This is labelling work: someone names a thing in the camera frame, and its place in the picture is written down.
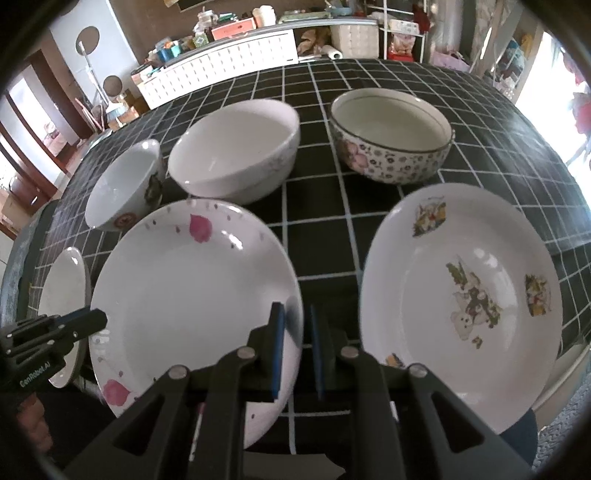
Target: plate with cartoon pattern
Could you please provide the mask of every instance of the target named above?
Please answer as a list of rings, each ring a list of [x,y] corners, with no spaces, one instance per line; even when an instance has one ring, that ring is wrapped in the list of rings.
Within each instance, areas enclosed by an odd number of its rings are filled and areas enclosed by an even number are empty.
[[[563,312],[527,218],[491,192],[446,183],[407,196],[380,225],[359,315],[367,352],[426,365],[500,433],[542,392]]]

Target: paper towel roll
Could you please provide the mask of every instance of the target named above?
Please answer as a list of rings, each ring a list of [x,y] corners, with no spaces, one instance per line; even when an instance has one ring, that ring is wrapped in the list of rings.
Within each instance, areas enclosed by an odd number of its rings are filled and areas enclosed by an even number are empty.
[[[328,55],[331,60],[340,60],[343,58],[343,54],[330,45],[325,45],[320,49],[320,51],[324,55]]]

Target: white plate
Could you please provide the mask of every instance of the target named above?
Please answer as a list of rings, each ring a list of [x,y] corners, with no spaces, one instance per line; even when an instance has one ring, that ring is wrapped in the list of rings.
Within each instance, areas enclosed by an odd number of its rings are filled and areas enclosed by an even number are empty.
[[[388,364],[427,365],[500,433],[544,388],[562,300],[525,216],[486,190],[446,183],[409,195],[382,222],[360,322],[366,351]]]
[[[39,315],[65,315],[90,303],[88,269],[77,248],[66,248],[51,266],[39,300]],[[65,387],[78,374],[87,342],[75,342],[66,356],[66,366],[49,379],[56,388]]]
[[[148,215],[117,244],[92,299],[108,318],[90,340],[90,357],[111,410],[121,415],[175,364],[202,368],[245,345],[273,301],[287,308],[279,399],[247,405],[245,447],[275,422],[296,381],[296,274],[277,237],[230,203],[191,199]]]

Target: table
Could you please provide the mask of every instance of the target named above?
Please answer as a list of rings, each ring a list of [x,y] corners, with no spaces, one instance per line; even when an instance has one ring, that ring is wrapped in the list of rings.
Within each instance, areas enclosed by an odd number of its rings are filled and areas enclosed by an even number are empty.
[[[248,208],[282,240],[298,275],[304,303],[359,343],[357,299],[362,267],[381,220],[421,185],[372,182],[336,159],[327,128],[331,101],[348,89],[384,87],[412,93],[438,107],[456,130],[443,168],[427,183],[462,182],[512,203],[533,224],[554,260],[564,307],[560,356],[591,335],[591,212],[558,155],[514,105],[480,79],[422,64],[382,60],[286,66],[237,77],[178,98],[114,133],[84,159],[46,233],[31,286],[29,314],[60,252],[82,251],[92,285],[121,235],[91,231],[84,222],[90,191],[126,148],[147,138],[167,157],[178,137],[218,108],[250,98],[276,98],[297,108],[301,146],[290,178]],[[185,199],[172,179],[164,203]],[[346,405],[319,404],[314,393],[309,334],[295,393],[285,412],[253,448],[274,453],[327,453],[346,460]]]

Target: cartoon print on plate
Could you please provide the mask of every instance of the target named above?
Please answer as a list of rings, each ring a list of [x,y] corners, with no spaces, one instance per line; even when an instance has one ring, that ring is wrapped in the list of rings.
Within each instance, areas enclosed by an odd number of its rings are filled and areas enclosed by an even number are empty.
[[[460,257],[457,258],[457,265],[450,262],[446,267],[459,288],[453,293],[459,311],[452,313],[451,320],[460,339],[468,340],[472,329],[483,323],[487,323],[489,328],[494,328],[499,323],[502,308],[481,285],[480,278],[465,268]],[[473,343],[479,349],[482,339]]]
[[[545,277],[537,275],[525,276],[525,293],[530,315],[545,315],[550,311],[550,289]]]
[[[189,224],[189,233],[197,243],[209,241],[212,237],[213,226],[208,218],[201,215],[191,214],[191,223]]]
[[[399,359],[398,355],[391,353],[386,358],[386,363],[391,367],[404,368],[404,362]]]
[[[446,218],[445,208],[443,197],[432,197],[419,204],[413,225],[413,236],[422,236],[441,226]]]
[[[472,343],[474,343],[474,345],[476,345],[476,350],[478,350],[482,346],[482,338],[480,338],[479,336],[475,336],[472,339]]]

